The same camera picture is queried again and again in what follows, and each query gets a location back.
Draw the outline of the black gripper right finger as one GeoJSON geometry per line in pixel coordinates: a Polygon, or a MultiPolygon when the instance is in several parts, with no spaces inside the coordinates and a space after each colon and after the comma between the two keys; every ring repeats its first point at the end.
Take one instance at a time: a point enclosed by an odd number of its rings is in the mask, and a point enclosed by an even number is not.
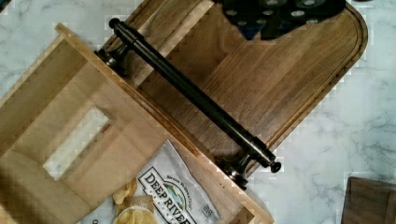
{"type": "Polygon", "coordinates": [[[338,15],[345,9],[346,0],[260,0],[260,6],[265,20],[261,40],[273,40],[338,15]]]}

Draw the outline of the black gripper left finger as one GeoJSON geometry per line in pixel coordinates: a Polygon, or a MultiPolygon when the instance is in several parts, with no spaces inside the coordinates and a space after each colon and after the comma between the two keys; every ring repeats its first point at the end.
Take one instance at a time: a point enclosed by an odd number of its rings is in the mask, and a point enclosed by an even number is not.
{"type": "Polygon", "coordinates": [[[214,0],[221,5],[222,13],[246,40],[252,40],[275,14],[262,0],[214,0]]]}

